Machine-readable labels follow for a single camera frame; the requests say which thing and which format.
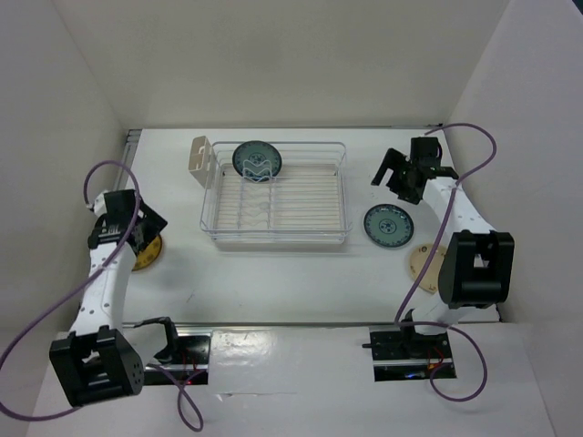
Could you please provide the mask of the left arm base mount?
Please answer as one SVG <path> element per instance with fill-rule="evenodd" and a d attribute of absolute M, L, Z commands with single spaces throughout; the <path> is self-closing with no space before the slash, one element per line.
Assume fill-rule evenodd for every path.
<path fill-rule="evenodd" d="M 155 317 L 125 323 L 122 334 L 141 359 L 144 385 L 208 383 L 211 330 Z"/>

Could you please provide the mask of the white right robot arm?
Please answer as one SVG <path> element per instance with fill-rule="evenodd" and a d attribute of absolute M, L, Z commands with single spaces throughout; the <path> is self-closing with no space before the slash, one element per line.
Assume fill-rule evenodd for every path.
<path fill-rule="evenodd" d="M 131 164 L 166 221 L 123 319 L 393 321 L 401 352 L 504 301 L 514 241 L 475 211 L 436 137 L 384 153 L 339 141 L 154 139 Z"/>

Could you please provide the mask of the yellow patterned plate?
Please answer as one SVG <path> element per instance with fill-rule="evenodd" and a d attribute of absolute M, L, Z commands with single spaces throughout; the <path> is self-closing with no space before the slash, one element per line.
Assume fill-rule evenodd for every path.
<path fill-rule="evenodd" d="M 156 236 L 148 246 L 141 250 L 136 257 L 132 271 L 140 271 L 150 267 L 160 256 L 163 250 L 163 238 Z"/>

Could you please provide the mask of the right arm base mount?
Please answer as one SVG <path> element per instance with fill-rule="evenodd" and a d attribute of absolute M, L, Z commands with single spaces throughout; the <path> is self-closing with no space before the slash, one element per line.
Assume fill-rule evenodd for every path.
<path fill-rule="evenodd" d="M 413 328 L 371 329 L 362 348 L 371 352 L 373 376 L 379 381 L 455 379 L 456 370 L 446 333 L 418 335 Z"/>

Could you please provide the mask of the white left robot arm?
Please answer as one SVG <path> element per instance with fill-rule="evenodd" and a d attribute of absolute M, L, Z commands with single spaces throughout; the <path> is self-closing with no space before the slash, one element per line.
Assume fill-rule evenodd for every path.
<path fill-rule="evenodd" d="M 94 280 L 84 288 L 77 317 L 65 338 L 54 340 L 49 359 L 69 404 L 81 407 L 140 394 L 151 361 L 171 363 L 181 341 L 168 317 L 123 327 L 129 278 L 138 254 L 167 222 L 132 189 L 104 192 L 87 244 Z"/>

